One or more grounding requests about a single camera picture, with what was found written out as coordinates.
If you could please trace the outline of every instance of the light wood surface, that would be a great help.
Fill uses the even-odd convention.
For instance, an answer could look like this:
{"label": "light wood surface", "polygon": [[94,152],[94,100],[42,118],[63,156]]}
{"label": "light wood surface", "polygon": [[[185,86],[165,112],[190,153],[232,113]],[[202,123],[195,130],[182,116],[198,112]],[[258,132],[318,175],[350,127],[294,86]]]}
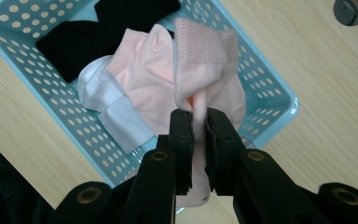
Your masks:
{"label": "light wood surface", "polygon": [[[306,189],[358,189],[358,26],[336,21],[334,0],[221,2],[299,98],[295,120],[263,149]],[[1,58],[0,151],[53,206],[77,184],[101,180]],[[231,199],[215,196],[176,221],[237,222]]]}

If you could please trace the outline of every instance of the basket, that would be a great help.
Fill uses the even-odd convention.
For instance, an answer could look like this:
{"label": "basket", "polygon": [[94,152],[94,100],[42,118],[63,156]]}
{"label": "basket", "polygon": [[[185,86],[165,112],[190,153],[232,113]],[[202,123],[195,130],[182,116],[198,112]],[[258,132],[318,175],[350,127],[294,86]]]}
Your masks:
{"label": "basket", "polygon": [[[82,106],[76,81],[66,83],[35,47],[62,21],[97,21],[93,0],[0,0],[0,55],[79,151],[111,186],[137,168],[156,138],[130,155],[121,151],[96,112]],[[179,0],[179,11],[159,23],[173,30],[176,17],[188,17],[217,30],[239,35],[238,75],[246,93],[246,117],[239,135],[247,146],[261,148],[296,115],[296,95],[217,0]]]}

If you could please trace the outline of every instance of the pink sock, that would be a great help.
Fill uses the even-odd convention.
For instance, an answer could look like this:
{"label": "pink sock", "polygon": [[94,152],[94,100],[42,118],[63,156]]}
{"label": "pink sock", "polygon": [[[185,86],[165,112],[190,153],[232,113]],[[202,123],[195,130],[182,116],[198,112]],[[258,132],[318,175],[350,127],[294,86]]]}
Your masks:
{"label": "pink sock", "polygon": [[126,30],[106,66],[155,135],[168,134],[174,102],[173,45],[156,24],[149,34]]}
{"label": "pink sock", "polygon": [[196,137],[192,175],[195,188],[177,200],[187,202],[185,206],[198,206],[206,203],[210,194],[204,170],[207,107],[225,112],[236,128],[245,114],[245,93],[237,75],[237,34],[177,19],[175,37],[175,102],[179,108],[193,113]]}

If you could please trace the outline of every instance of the table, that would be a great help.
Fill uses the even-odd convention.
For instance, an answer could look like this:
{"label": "table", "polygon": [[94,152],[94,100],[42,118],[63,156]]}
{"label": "table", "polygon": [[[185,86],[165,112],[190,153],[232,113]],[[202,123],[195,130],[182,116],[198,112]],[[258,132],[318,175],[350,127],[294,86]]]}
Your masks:
{"label": "table", "polygon": [[[334,0],[221,2],[299,98],[295,120],[263,149],[305,189],[358,189],[358,25],[337,22]],[[52,206],[74,186],[102,181],[1,58],[0,151]],[[237,222],[231,198],[215,196],[176,221]]]}

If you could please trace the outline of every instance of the pile of socks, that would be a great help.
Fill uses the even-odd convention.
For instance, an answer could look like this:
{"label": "pile of socks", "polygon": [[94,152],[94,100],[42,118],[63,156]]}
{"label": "pile of socks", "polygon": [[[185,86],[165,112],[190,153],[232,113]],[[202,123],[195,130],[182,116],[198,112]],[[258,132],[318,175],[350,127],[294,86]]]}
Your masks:
{"label": "pile of socks", "polygon": [[[126,8],[136,6],[141,17],[147,11],[145,5],[157,1],[161,0],[136,0],[136,4],[101,0],[95,5],[98,22],[63,22],[37,46],[66,81],[78,77],[81,104],[99,112],[104,128],[127,154],[159,134],[168,134],[174,109],[190,112],[196,140],[193,188],[186,196],[177,196],[176,205],[199,206],[208,202],[210,194],[204,170],[207,108],[225,112],[236,129],[246,111],[237,75],[237,34],[177,18],[172,38],[172,33],[156,22],[179,8],[176,0],[157,4],[153,16],[140,23],[135,18],[129,20],[133,25],[117,23],[121,20],[118,16],[134,15]],[[109,14],[108,7],[117,2],[120,6],[115,5],[115,13]],[[67,38],[57,41],[63,34]],[[76,44],[88,47],[75,48]]]}

